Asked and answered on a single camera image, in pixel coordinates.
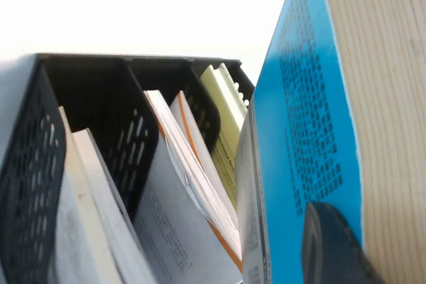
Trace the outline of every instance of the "white sky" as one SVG document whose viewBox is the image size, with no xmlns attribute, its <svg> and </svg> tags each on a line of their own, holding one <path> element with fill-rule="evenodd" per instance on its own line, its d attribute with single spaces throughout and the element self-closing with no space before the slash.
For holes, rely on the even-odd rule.
<svg viewBox="0 0 426 284">
<path fill-rule="evenodd" d="M 0 0 L 0 57 L 32 52 L 240 59 L 253 82 L 284 0 Z"/>
</svg>

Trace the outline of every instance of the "black plastic file organizer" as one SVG document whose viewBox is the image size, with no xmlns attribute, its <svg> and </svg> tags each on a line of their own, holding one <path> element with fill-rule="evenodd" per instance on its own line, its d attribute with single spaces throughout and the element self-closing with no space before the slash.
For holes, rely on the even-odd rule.
<svg viewBox="0 0 426 284">
<path fill-rule="evenodd" d="M 12 70 L 30 75 L 0 175 L 0 258 L 9 283 L 46 282 L 65 160 L 55 95 L 45 70 L 31 69 Z"/>
<path fill-rule="evenodd" d="M 192 108 L 204 111 L 201 119 L 202 112 L 194 115 L 201 129 L 210 124 L 203 132 L 212 148 L 220 119 L 195 74 L 222 62 L 232 76 L 242 72 L 238 61 L 221 59 L 37 55 L 33 60 L 25 67 L 32 76 L 0 168 L 0 258 L 9 284 L 46 283 L 66 151 L 58 106 L 64 106 L 73 132 L 91 129 L 132 216 L 158 138 L 142 89 L 161 90 L 169 103 L 184 90 Z"/>
</svg>

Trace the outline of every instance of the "white paper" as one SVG document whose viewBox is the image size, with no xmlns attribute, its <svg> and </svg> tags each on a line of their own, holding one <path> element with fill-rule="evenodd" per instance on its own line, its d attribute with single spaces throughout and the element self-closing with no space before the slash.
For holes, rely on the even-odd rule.
<svg viewBox="0 0 426 284">
<path fill-rule="evenodd" d="M 212 157 L 204 143 L 200 130 L 198 129 L 197 123 L 194 116 L 192 115 L 191 109 L 189 107 L 188 101 L 186 101 L 185 95 L 182 91 L 178 93 L 178 96 L 174 99 L 173 103 L 170 105 L 170 111 L 172 112 L 176 122 L 178 123 L 181 131 L 185 135 L 187 141 L 190 137 L 194 142 L 196 152 L 200 158 L 201 165 L 208 176 L 210 183 L 213 185 L 213 188 L 216 190 L 220 200 L 225 205 L 228 213 L 230 214 L 234 225 L 238 228 L 238 217 L 234 206 L 226 190 L 220 181 L 220 177 L 212 161 Z M 189 132 L 186 131 L 184 123 L 187 123 Z"/>
<path fill-rule="evenodd" d="M 220 200 L 216 190 L 207 178 L 204 169 L 194 155 L 188 141 L 179 129 L 167 103 L 159 91 L 145 92 L 158 121 L 166 133 L 166 141 L 179 155 L 184 165 L 186 179 L 191 187 L 199 206 L 206 217 L 218 228 L 219 232 L 241 260 L 240 236 L 228 210 Z"/>
<path fill-rule="evenodd" d="M 63 108 L 67 155 L 53 265 L 59 284 L 121 284 Z"/>
<path fill-rule="evenodd" d="M 134 228 L 161 284 L 233 284 L 242 275 L 188 194 L 162 136 Z"/>
<path fill-rule="evenodd" d="M 104 231 L 115 263 L 125 283 L 157 283 L 146 260 L 146 256 L 138 248 L 131 225 L 127 225 L 111 192 L 104 171 L 102 160 L 93 145 L 88 130 L 73 134 L 75 144 L 80 152 L 95 203 L 101 217 Z"/>
</svg>

